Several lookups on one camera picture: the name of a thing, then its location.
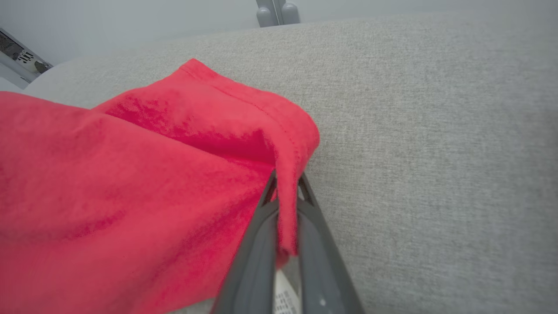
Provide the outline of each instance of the red t-shirt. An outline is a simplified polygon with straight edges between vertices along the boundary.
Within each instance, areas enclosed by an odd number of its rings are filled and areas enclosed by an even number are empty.
[[[273,169],[283,258],[319,143],[300,107],[190,60],[92,110],[0,93],[0,313],[214,297]]]

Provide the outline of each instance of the white wall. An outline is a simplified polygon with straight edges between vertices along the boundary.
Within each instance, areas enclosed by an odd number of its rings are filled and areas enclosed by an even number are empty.
[[[256,0],[1,0],[0,27],[56,65],[153,40],[259,27]]]
[[[0,91],[14,92],[12,90],[12,85],[16,86],[17,89],[21,91],[29,85],[29,83],[23,80],[19,74],[3,64],[0,64],[0,79],[3,79]]]
[[[366,18],[395,14],[486,11],[515,9],[555,9],[558,0],[287,0],[299,8],[301,22]]]
[[[21,93],[23,92],[23,90],[17,86],[15,86],[14,84],[12,84],[11,82],[9,82],[8,80],[6,80],[5,78],[0,78],[0,92],[16,92],[16,93]]]

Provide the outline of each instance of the white label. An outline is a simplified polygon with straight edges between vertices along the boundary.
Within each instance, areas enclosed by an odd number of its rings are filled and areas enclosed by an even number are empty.
[[[300,314],[300,301],[282,271],[275,273],[275,314]]]

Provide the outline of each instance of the red cloth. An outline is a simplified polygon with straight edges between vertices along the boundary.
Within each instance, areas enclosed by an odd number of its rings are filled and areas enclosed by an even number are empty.
[[[92,110],[0,93],[0,313],[165,313],[214,297],[277,169],[318,146],[300,107],[190,60]]]

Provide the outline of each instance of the gray couch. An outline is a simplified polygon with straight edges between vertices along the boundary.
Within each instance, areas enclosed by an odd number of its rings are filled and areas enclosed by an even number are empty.
[[[368,313],[557,313],[555,13],[184,38],[60,64],[25,93],[92,108],[197,58],[314,118],[307,174]]]

